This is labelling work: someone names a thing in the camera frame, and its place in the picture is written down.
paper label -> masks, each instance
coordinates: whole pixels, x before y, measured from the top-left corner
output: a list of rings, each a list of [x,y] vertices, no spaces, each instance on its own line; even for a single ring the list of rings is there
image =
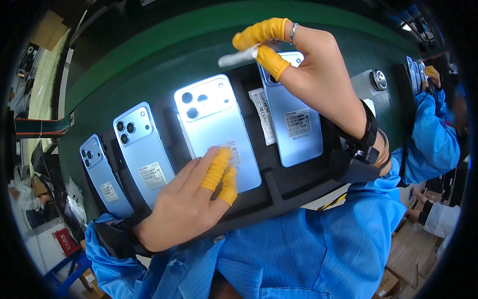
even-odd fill
[[[272,123],[271,111],[264,94],[264,88],[258,88],[249,91],[249,98],[256,106],[257,113],[261,119],[262,131],[264,132],[264,139],[266,145],[275,143],[275,131]]]
[[[287,112],[285,114],[285,122],[287,123],[287,132],[290,138],[312,131],[308,108]]]
[[[111,182],[103,184],[99,186],[99,188],[101,189],[101,192],[103,192],[103,195],[105,196],[107,202],[111,202],[119,198]]]
[[[85,279],[88,283],[91,283],[93,280],[95,280],[95,276],[93,274],[88,274]]]
[[[239,149],[237,146],[237,142],[235,140],[220,144],[219,147],[227,146],[232,151],[232,158],[229,160],[228,166],[237,166],[242,163],[242,159],[240,157]]]
[[[168,183],[158,162],[146,165],[138,170],[140,171],[144,184],[151,190],[159,189]]]

white cloth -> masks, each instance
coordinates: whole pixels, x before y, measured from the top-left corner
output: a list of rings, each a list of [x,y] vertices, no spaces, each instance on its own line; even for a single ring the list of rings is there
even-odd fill
[[[459,206],[449,207],[438,202],[433,203],[432,209],[426,219],[424,230],[444,239],[436,252],[438,258],[450,242],[460,214],[461,209]]]
[[[30,96],[25,93],[25,83],[20,83],[15,97],[8,103],[8,107],[13,111],[13,117],[16,118],[21,112],[27,111]]]
[[[18,176],[15,176],[15,179],[10,181],[8,187],[9,189],[17,188],[20,192],[19,198],[15,201],[22,210],[35,210],[38,212],[39,210],[45,209],[45,206],[40,202],[40,199],[33,194],[30,178],[20,180]]]

smartphone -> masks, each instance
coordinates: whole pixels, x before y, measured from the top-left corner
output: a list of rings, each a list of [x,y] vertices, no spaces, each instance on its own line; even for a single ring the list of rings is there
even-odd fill
[[[408,73],[410,75],[410,81],[412,82],[413,95],[416,96],[418,94],[418,86],[415,77],[415,67],[413,65],[413,60],[408,56],[405,57],[407,58]]]
[[[278,54],[295,67],[304,60],[304,55],[297,51]],[[291,167],[319,157],[324,152],[324,145],[318,112],[293,96],[263,67],[258,66],[282,166]]]
[[[109,213],[119,219],[131,216],[133,208],[116,180],[106,158],[103,144],[96,134],[91,135],[80,146],[80,155],[91,182]]]
[[[136,186],[153,209],[159,190],[175,176],[151,108],[139,103],[113,120],[123,158]]]
[[[420,77],[420,68],[416,61],[413,62],[413,68],[415,70],[415,79],[417,80],[418,93],[422,92],[422,78]]]
[[[195,157],[211,146],[232,150],[238,193],[261,185],[262,179],[229,78],[224,74],[183,87],[174,93],[179,117]]]

camera lens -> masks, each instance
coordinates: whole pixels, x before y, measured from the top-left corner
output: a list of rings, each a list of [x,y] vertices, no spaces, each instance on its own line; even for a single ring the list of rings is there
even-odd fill
[[[133,133],[134,131],[134,124],[132,122],[128,123],[128,125],[126,126],[126,130],[128,131],[128,133]]]
[[[124,130],[124,124],[123,124],[123,122],[118,122],[118,123],[116,124],[116,128],[117,128],[118,131],[120,131],[120,132],[123,131],[123,130]]]
[[[121,135],[121,143],[123,144],[128,143],[128,136],[126,134]]]
[[[269,75],[269,79],[272,83],[277,83],[277,80],[272,75]]]
[[[197,97],[198,102],[201,102],[201,101],[204,101],[204,100],[207,100],[207,95],[205,95],[205,94],[202,94],[199,97]]]
[[[193,95],[190,92],[185,92],[181,96],[181,99],[183,100],[184,104],[189,104],[190,102],[193,101]]]
[[[186,115],[190,118],[190,119],[195,119],[197,117],[199,113],[197,112],[197,109],[196,108],[189,108],[187,111],[186,111]]]

sleeve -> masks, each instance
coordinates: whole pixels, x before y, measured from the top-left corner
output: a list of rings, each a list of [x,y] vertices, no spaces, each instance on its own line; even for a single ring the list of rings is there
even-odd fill
[[[109,214],[101,215],[96,223],[116,220]],[[145,294],[143,278],[146,267],[136,257],[117,259],[110,257],[108,251],[98,243],[93,222],[90,221],[85,232],[86,254],[91,260],[98,286],[112,298],[143,298]]]
[[[446,122],[448,117],[446,115],[445,91],[443,89],[438,90],[435,88],[433,90],[433,98],[435,99],[436,116],[441,121]]]
[[[22,210],[35,210],[38,212],[45,208],[40,199],[34,196],[32,187],[18,185],[17,189],[20,191],[20,197],[17,202]]]
[[[346,202],[321,216],[327,249],[321,287],[337,298],[371,298],[390,253],[391,233],[405,214],[398,161],[373,182],[352,184]]]
[[[455,168],[460,147],[454,128],[435,115],[435,99],[426,92],[416,97],[418,109],[412,139],[425,159],[443,173]]]

